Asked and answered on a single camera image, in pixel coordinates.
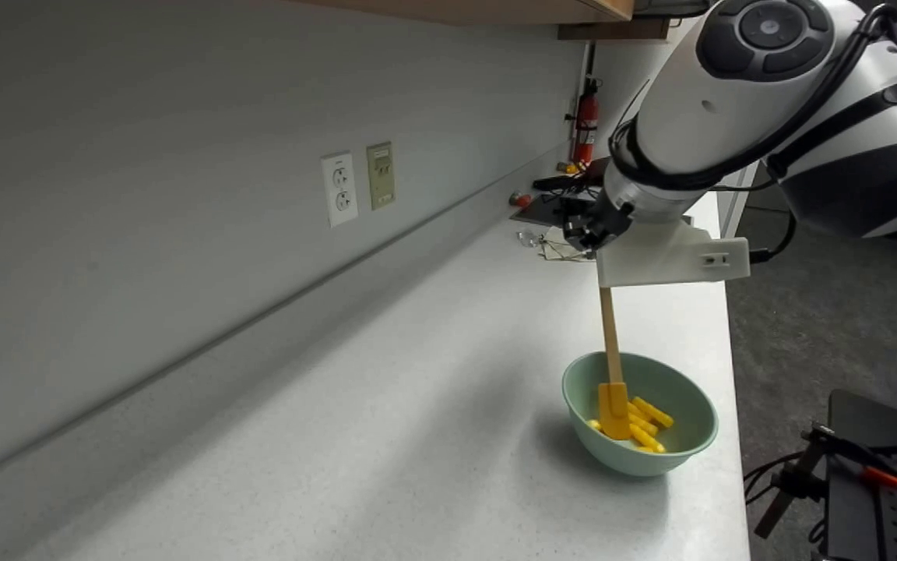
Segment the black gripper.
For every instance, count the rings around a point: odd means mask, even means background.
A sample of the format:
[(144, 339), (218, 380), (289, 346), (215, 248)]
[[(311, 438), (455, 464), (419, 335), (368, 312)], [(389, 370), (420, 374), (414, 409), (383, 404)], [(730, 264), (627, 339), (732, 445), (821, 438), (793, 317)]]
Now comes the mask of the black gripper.
[(634, 202), (614, 207), (601, 197), (565, 221), (565, 241), (579, 251), (594, 251), (631, 230), (634, 212)]

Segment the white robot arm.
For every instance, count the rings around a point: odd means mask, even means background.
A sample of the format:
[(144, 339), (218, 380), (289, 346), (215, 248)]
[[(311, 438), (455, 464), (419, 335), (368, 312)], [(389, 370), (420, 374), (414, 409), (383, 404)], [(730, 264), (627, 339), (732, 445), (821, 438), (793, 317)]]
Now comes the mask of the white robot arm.
[(897, 235), (897, 6), (720, 0), (619, 109), (604, 193), (565, 235), (599, 248), (752, 163), (814, 228)]

